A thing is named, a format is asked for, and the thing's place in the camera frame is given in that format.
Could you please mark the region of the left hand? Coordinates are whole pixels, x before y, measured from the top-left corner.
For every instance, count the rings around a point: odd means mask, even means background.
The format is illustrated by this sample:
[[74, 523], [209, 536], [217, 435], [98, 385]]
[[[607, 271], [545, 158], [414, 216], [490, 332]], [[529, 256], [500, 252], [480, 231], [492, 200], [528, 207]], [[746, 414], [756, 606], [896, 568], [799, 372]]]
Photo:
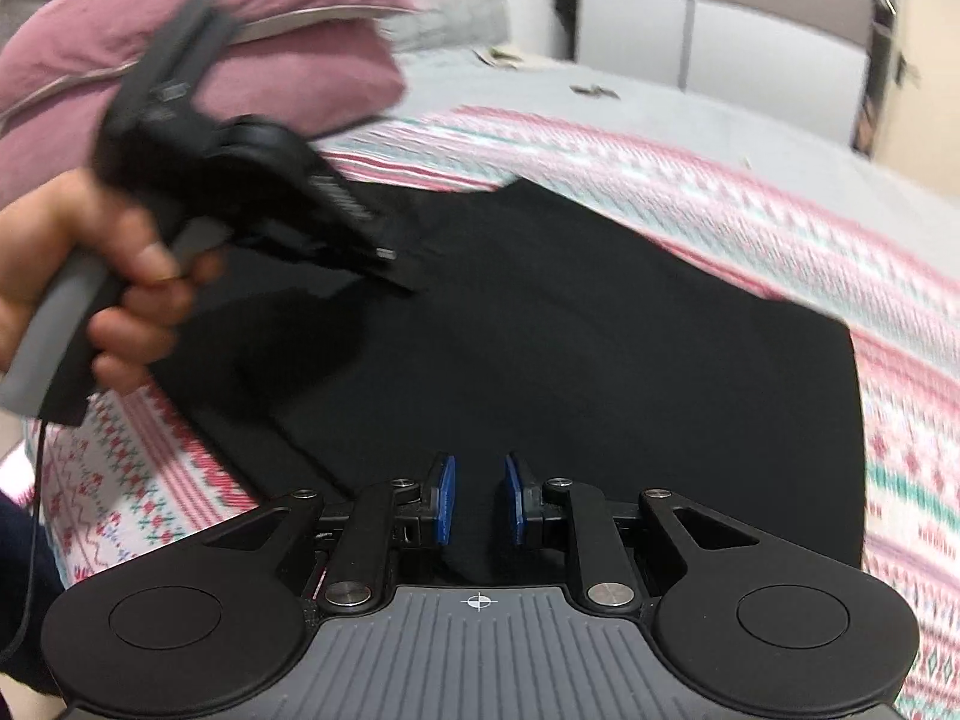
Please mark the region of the left hand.
[[88, 323], [99, 385], [128, 395], [148, 366], [171, 355], [178, 328], [199, 288], [223, 273], [216, 250], [181, 268], [148, 211], [87, 169], [73, 169], [2, 210], [2, 366], [10, 366], [47, 283], [73, 250], [84, 247], [119, 271], [128, 288]]

